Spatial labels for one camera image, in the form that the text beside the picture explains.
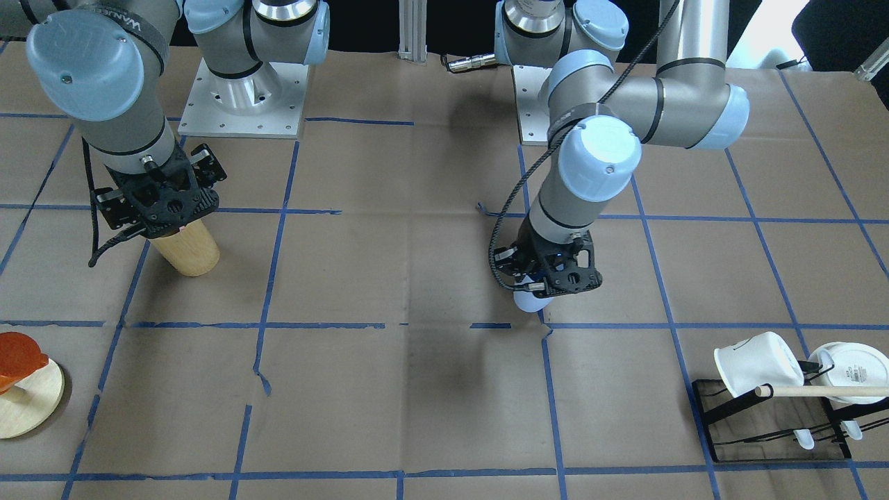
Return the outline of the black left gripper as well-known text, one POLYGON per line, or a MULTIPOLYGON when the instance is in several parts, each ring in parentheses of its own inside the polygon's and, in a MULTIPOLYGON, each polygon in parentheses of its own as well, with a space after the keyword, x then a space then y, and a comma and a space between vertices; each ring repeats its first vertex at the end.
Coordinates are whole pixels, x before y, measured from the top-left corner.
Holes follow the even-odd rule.
POLYGON ((603 281, 595 266, 589 231, 573 233, 567 242, 556 243, 534 230, 520 230, 510 247, 495 249, 495 269, 515 278, 508 289, 530 292, 536 298, 591 291, 603 281))

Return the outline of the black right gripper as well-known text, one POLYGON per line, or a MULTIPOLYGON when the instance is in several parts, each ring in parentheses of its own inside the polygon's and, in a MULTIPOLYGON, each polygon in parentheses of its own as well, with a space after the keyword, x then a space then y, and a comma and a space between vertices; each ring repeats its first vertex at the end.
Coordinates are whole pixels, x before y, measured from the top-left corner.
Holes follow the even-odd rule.
POLYGON ((142 173, 137 174, 110 169, 117 189, 94 191, 99 212, 113 230, 133 224, 152 240, 169 236, 219 208, 213 184, 224 181, 226 173, 207 144, 190 156, 175 144, 168 161, 143 160, 142 165, 142 173))

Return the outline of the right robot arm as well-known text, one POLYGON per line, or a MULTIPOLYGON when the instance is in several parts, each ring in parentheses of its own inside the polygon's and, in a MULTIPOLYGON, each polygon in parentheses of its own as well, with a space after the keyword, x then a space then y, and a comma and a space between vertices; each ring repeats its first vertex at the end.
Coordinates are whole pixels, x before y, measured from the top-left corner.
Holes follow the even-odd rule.
POLYGON ((121 240, 159 238, 219 206, 225 171, 202 145, 176 140, 156 95, 179 19, 202 51, 206 75, 180 130, 196 118, 236 134, 287 136, 299 119, 298 82, 286 67, 318 65, 329 45, 324 1, 3 1, 2 36, 26 39, 26 59, 47 97, 73 121, 114 187, 92 205, 121 240))

